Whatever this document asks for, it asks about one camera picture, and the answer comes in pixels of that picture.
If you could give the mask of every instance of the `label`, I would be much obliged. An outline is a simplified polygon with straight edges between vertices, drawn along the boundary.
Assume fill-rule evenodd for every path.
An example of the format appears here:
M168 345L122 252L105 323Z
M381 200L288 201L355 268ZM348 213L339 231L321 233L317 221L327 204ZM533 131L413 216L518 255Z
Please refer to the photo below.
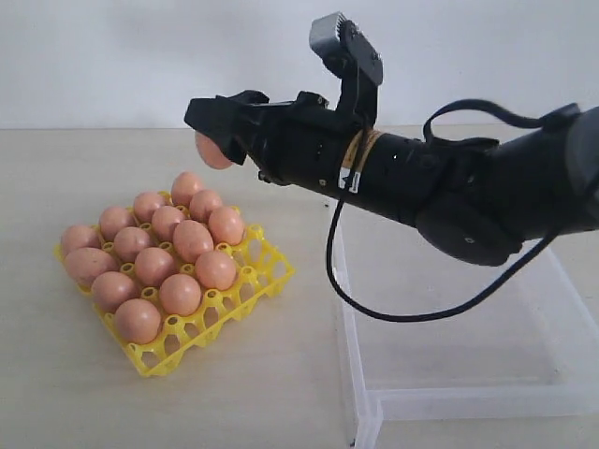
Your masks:
M352 194L356 194L359 188L359 178L362 174L362 170L364 169L364 165L366 164L366 159L371 152L371 149L374 146L374 142L382 135L380 131L369 131L368 137L366 139L366 149L364 150L364 154L362 155L362 159L358 161L358 165L356 166L356 172L354 173L354 178L351 180L351 185L349 187L349 191ZM356 152L358 151L358 145L362 136L362 131L357 133L349 146L347 147L347 151L345 152L345 157L341 163L341 168L339 169L339 188L344 189L345 183L349 180L349 172L351 171L352 165L354 164L354 160L356 159Z

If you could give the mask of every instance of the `egg tray slot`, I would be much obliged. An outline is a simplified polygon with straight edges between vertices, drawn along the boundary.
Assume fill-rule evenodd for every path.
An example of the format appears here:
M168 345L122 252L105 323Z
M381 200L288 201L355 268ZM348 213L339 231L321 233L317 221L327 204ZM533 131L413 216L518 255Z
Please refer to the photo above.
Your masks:
M169 194L161 195L170 200ZM140 224L151 230L148 224ZM101 238L102 249L113 257L112 243ZM159 246L178 259L170 242L160 242ZM257 301L262 297L275 297L280 294L285 284L295 273L284 254L273 246L264 236L264 229L259 224L246 226L243 241L230 246L226 243L216 245L217 251L225 252L233 257L237 266L237 280L227 290L205 290L200 306L193 314L180 316L167 314L158 299L158 288L146 287L140 297L151 301L160 310L162 316L161 330L150 343L135 344L121 338L113 324L113 313L101 311L95 304L93 308L100 321L112 337L121 346L124 353L143 377L166 376L174 371L188 349L204 347L215 341L223 324L229 320L240 321L249 315ZM60 244L54 247L54 255L62 263ZM179 272L195 276L193 264L185 264L178 259ZM134 264L121 264L120 271L135 279ZM91 296L89 288L78 285L80 292Z

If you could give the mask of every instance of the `white background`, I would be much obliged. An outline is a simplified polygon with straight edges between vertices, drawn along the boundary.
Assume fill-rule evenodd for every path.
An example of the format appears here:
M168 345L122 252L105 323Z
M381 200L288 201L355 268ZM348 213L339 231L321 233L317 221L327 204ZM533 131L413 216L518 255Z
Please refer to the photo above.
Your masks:
M182 127L191 97L244 89L334 104L308 33L338 9L382 54L379 124L468 96L529 115L599 104L592 0L5 0L0 128Z

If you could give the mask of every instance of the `beige table surface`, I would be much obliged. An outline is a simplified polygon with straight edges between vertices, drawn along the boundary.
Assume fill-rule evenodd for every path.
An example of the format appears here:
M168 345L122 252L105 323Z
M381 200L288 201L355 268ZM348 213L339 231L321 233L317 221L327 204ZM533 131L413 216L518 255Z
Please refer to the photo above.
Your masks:
M185 130L0 132L0 447L347 447L324 198L258 182L252 167L209 171L192 138ZM66 226L93 223L137 192L168 189L186 169L262 223L298 273L170 376L142 379L51 248ZM599 234L555 248L599 316ZM378 447L598 446L599 417L587 416L385 424Z

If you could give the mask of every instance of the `robotic arm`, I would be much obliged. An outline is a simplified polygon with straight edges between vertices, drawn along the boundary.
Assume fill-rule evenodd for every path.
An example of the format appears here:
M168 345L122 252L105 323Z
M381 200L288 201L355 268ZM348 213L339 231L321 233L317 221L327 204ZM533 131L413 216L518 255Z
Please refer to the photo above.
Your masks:
M270 103L261 92L244 91L192 99L184 120L231 162L242 165L249 156L260 180L339 199L331 234L346 202L411 226L440 251L480 266L500 266L524 241L543 239L498 280L501 285L556 237L599 227L599 108L581 112L571 104L531 119L485 100L460 100L431 116L424 140L404 138L373 128L383 64L353 22L341 13L314 21L310 46L341 80L335 109L310 92ZM533 131L506 143L433 134L434 118L464 109ZM329 278L335 287L331 273ZM479 303L499 285L472 301ZM429 321L464 311L390 319L394 315L357 308L387 321Z

